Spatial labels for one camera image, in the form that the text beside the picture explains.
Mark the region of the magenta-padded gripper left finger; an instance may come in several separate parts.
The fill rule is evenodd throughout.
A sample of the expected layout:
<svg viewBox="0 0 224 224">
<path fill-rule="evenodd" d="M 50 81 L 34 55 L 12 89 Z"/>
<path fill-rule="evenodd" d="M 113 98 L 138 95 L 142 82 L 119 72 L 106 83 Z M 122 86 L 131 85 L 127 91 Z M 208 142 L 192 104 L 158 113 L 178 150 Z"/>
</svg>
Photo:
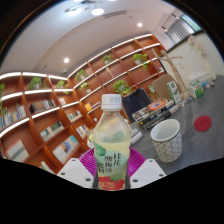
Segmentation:
<svg viewBox="0 0 224 224">
<path fill-rule="evenodd" d="M 59 171 L 58 176 L 84 188 L 92 188 L 97 165 L 94 150 L 90 149 L 80 158 L 71 158 Z"/>
</svg>

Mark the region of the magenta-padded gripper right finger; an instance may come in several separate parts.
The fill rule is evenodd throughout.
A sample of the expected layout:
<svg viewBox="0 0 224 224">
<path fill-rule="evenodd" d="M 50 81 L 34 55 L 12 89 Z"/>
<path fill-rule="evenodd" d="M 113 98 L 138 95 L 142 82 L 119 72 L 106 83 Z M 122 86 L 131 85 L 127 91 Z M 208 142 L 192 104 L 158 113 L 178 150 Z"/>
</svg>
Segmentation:
<svg viewBox="0 0 224 224">
<path fill-rule="evenodd" d="M 133 148 L 130 149 L 128 175 L 131 189 L 143 187 L 166 176 L 154 159 L 146 159 Z"/>
</svg>

